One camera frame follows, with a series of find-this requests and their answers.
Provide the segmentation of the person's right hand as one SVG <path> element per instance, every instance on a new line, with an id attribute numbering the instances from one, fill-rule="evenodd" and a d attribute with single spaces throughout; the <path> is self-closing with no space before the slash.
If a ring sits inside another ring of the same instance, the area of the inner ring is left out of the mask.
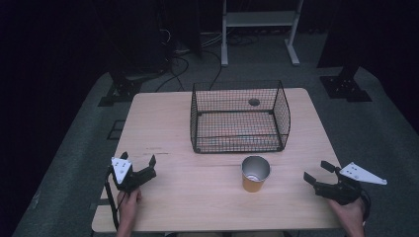
<path id="1" fill-rule="evenodd" d="M 333 199 L 328 199 L 327 202 L 337 215 L 345 231 L 350 228 L 364 228 L 364 204 L 360 198 L 346 205 L 341 205 Z"/>

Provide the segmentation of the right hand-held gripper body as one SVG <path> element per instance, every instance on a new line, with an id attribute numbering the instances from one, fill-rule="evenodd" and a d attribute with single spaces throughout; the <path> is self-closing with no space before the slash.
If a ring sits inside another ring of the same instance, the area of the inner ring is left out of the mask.
<path id="1" fill-rule="evenodd" d="M 336 184 L 316 181 L 313 188 L 317 196 L 336 200 L 341 205 L 351 203 L 361 196 L 361 182 L 384 186 L 387 184 L 386 179 L 380 178 L 354 162 L 344 168 L 336 167 L 334 174 L 338 179 Z"/>

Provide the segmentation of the white metal stand frame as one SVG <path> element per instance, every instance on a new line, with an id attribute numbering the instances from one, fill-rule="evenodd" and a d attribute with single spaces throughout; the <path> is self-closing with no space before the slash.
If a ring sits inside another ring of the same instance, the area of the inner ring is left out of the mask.
<path id="1" fill-rule="evenodd" d="M 285 46 L 293 66 L 299 66 L 300 61 L 293 47 L 299 18 L 304 0 L 297 0 L 296 8 L 292 11 L 271 12 L 228 12 L 227 0 L 223 0 L 221 21 L 220 63 L 228 65 L 227 30 L 230 28 L 249 27 L 290 27 L 289 37 L 285 39 Z"/>

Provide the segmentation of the person's left hand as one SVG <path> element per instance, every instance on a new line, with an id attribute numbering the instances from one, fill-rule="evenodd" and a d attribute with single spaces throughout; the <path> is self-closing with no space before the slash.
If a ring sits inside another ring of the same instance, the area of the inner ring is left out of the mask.
<path id="1" fill-rule="evenodd" d="M 137 208 L 142 199 L 140 189 L 131 193 L 119 192 L 120 229 L 131 229 L 136 220 Z"/>

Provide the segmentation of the metal cup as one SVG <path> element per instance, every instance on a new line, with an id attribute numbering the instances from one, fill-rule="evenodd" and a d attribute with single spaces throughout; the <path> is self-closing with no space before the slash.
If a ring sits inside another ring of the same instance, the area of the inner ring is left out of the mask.
<path id="1" fill-rule="evenodd" d="M 259 192 L 270 177 L 271 165 L 261 156 L 246 157 L 241 164 L 242 187 L 246 192 Z"/>

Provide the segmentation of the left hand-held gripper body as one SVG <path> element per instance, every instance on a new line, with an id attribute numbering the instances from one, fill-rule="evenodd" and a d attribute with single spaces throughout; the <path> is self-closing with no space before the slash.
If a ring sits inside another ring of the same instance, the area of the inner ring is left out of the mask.
<path id="1" fill-rule="evenodd" d="M 138 187 L 156 177 L 155 169 L 150 170 L 148 166 L 135 172 L 132 169 L 132 162 L 130 160 L 113 157 L 111 161 L 114 182 L 116 183 L 119 191 L 131 193 Z"/>

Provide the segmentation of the black stand base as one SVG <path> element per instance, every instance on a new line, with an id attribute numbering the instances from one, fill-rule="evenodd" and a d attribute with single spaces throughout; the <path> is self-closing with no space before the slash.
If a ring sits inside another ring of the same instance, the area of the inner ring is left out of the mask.
<path id="1" fill-rule="evenodd" d="M 99 107 L 111 107 L 114 103 L 131 102 L 133 97 L 139 93 L 142 81 L 139 79 L 130 80 L 121 71 L 111 71 L 112 85 L 108 94 L 104 96 Z"/>
<path id="2" fill-rule="evenodd" d="M 345 65 L 336 76 L 321 76 L 320 81 L 331 99 L 346 99 L 348 102 L 370 102 L 369 94 L 355 80 L 358 65 Z"/>

